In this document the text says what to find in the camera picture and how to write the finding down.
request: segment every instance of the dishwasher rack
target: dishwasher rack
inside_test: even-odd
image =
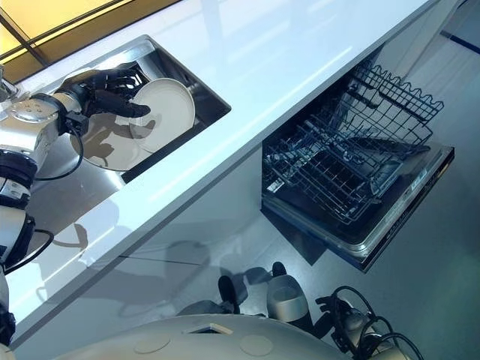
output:
[[[381,203],[405,159],[429,149],[427,123],[443,102],[368,62],[345,77],[338,99],[308,106],[293,132],[265,143],[263,187],[299,191],[350,224]]]

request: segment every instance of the black cable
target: black cable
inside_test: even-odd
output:
[[[82,137],[78,134],[77,130],[75,130],[75,127],[73,127],[70,122],[67,122],[66,125],[72,131],[73,135],[76,138],[76,141],[78,142],[79,154],[78,154],[78,161],[76,162],[76,165],[64,174],[53,176],[53,177],[50,177],[50,178],[35,178],[36,181],[38,181],[38,182],[49,182],[50,180],[62,179],[66,176],[69,176],[71,173],[73,173],[75,170],[77,170],[80,167],[80,165],[82,164],[83,152],[84,152]]]
[[[38,248],[37,251],[35,251],[32,255],[30,255],[29,257],[27,257],[26,259],[22,260],[22,261],[19,261],[17,264],[15,265],[12,265],[10,268],[6,268],[4,273],[5,275],[8,275],[10,274],[11,272],[14,272],[15,270],[18,270],[20,269],[22,266],[30,263],[32,260],[36,259],[38,257],[38,255],[42,254],[44,252],[44,250],[46,248],[48,248],[48,246],[50,244],[52,244],[53,242],[53,239],[54,239],[54,235],[53,235],[53,232],[51,231],[48,231],[48,230],[43,230],[43,229],[35,229],[34,230],[36,233],[42,233],[42,234],[47,234],[49,236],[48,240],[45,242],[45,244],[43,244],[42,246],[40,246]]]
[[[363,303],[365,304],[365,306],[367,307],[368,311],[373,315],[375,316],[375,312],[374,312],[374,309],[371,307],[370,303],[367,301],[367,299],[357,290],[357,289],[354,289],[353,287],[351,286],[347,286],[347,285],[344,285],[344,286],[340,286],[338,287],[334,292],[333,292],[333,295],[335,297],[338,297],[337,294],[342,291],[342,290],[349,290],[351,291],[352,293],[355,293],[362,301]]]
[[[424,360],[423,359],[423,356],[422,354],[420,353],[420,350],[417,348],[417,346],[408,338],[406,337],[405,335],[403,334],[400,334],[399,332],[389,332],[388,334],[385,334],[381,337],[378,338],[378,340],[376,341],[376,345],[373,349],[370,350],[369,352],[369,357],[373,354],[373,352],[377,349],[377,347],[383,342],[383,341],[387,341],[388,339],[402,339],[403,341],[405,341],[408,346],[410,347],[410,349],[413,350],[413,352],[415,353],[415,355],[417,356],[417,359],[418,360]]]
[[[365,332],[368,330],[368,328],[370,328],[374,323],[377,323],[379,321],[382,321],[383,323],[385,323],[387,325],[387,328],[388,328],[388,331],[390,334],[392,334],[394,331],[393,331],[393,328],[392,328],[392,325],[390,324],[390,322],[383,316],[374,316],[372,319],[370,319],[364,326],[363,328],[361,329],[361,333],[360,333],[360,338],[358,339],[358,351],[360,352],[360,355],[361,356],[364,356],[363,354],[363,343],[362,341],[364,340],[364,336],[365,336]],[[395,346],[398,347],[398,342],[397,342],[397,339],[394,338],[394,343],[395,343]]]
[[[353,358],[354,359],[361,359],[361,358],[359,358],[361,353],[359,352],[359,350],[357,349],[355,344],[349,339],[349,337],[347,335],[347,332],[345,331],[345,328],[341,323],[341,318],[339,316],[338,301],[340,299],[338,298],[338,293],[342,290],[349,290],[352,293],[355,293],[364,302],[365,306],[367,307],[367,309],[371,313],[371,315],[373,317],[376,317],[376,315],[375,315],[374,309],[371,307],[371,305],[367,301],[367,299],[357,289],[354,289],[351,286],[347,286],[347,285],[340,286],[333,292],[333,294],[331,294],[331,299],[332,299],[331,314],[332,314],[335,330],[340,332],[341,337],[346,342],[348,350],[353,354]]]

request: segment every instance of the dishwasher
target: dishwasher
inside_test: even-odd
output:
[[[443,108],[367,57],[262,144],[262,211],[366,272],[453,161]]]

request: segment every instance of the sink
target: sink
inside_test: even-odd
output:
[[[35,182],[27,211],[35,217],[37,228],[48,229],[54,234],[59,233],[107,197],[122,189],[126,183],[135,179],[231,110],[231,107],[206,84],[146,35],[85,64],[82,68],[100,70],[133,68],[142,74],[146,82],[162,77],[178,80],[192,94],[196,118],[190,130],[163,148],[159,148],[128,171],[102,169],[88,161],[83,161],[80,168],[66,178]],[[61,81],[50,84],[39,92],[52,93],[60,83]],[[52,146],[38,176],[47,177],[68,171],[77,162],[77,159],[78,154],[72,147],[69,136],[66,134],[60,136]],[[54,203],[52,199],[57,199],[58,202],[55,205],[49,205],[49,208],[46,209],[46,204]],[[31,248],[36,248],[39,241],[40,239],[34,239]]]

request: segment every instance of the white countertop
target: white countertop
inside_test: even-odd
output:
[[[7,276],[16,337],[435,2],[184,0],[24,81],[37,89],[147,34],[232,111],[78,219],[84,251],[53,244]],[[75,224],[56,238],[78,243]]]

